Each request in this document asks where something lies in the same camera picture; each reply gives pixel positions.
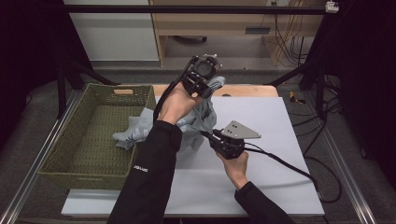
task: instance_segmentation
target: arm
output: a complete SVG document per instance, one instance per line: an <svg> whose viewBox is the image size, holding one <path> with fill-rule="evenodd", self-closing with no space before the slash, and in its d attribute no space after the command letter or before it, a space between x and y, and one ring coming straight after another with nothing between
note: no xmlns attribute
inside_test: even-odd
<svg viewBox="0 0 396 224"><path fill-rule="evenodd" d="M181 84L171 92L139 151L107 223L162 223L182 137L175 124L200 102L200 98L189 96Z"/></svg>
<svg viewBox="0 0 396 224"><path fill-rule="evenodd" d="M250 216L250 223L289 224L294 221L274 202L268 199L253 183L248 181L248 153L244 151L237 159L226 160L219 153L224 169L236 187L235 199Z"/></svg>

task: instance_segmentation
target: black long-sleeve shirt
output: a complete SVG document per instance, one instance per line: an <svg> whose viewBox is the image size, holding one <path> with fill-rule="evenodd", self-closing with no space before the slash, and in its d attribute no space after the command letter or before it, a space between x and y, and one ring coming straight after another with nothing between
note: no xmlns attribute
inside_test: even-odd
<svg viewBox="0 0 396 224"><path fill-rule="evenodd" d="M157 120L140 150L108 224L160 224L171 192L181 130ZM251 182L235 192L235 199L247 211L250 223L294 223Z"/></svg>

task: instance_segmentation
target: black backdrop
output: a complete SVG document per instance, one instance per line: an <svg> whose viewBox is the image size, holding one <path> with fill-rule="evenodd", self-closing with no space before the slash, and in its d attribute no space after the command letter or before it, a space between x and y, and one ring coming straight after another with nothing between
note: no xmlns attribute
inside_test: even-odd
<svg viewBox="0 0 396 224"><path fill-rule="evenodd" d="M0 2L0 148L17 125L28 92L55 80L60 61L72 57L92 68L70 16L43 12L38 6L34 0ZM53 47L54 42L64 48L64 56ZM78 74L67 67L65 71Z"/></svg>
<svg viewBox="0 0 396 224"><path fill-rule="evenodd" d="M344 11L323 20L309 57L322 55L325 74L340 78L342 105L365 156L396 188L396 1L339 2Z"/></svg>

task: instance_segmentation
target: white cabinet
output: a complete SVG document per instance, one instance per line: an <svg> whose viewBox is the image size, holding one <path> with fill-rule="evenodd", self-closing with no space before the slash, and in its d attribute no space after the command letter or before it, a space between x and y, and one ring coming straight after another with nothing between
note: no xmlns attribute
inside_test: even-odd
<svg viewBox="0 0 396 224"><path fill-rule="evenodd" d="M148 5L147 0L64 0L66 5ZM91 61L158 61L150 14L71 13Z"/></svg>

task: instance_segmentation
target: wooden table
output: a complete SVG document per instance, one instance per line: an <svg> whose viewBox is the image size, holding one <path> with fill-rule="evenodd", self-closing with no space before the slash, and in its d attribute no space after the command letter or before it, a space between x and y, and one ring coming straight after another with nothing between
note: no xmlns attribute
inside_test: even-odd
<svg viewBox="0 0 396 224"><path fill-rule="evenodd" d="M161 96L168 85L153 85L154 94ZM214 96L229 94L231 96L260 96L260 97L277 97L276 88L273 86L263 85L224 85L221 89L216 90Z"/></svg>

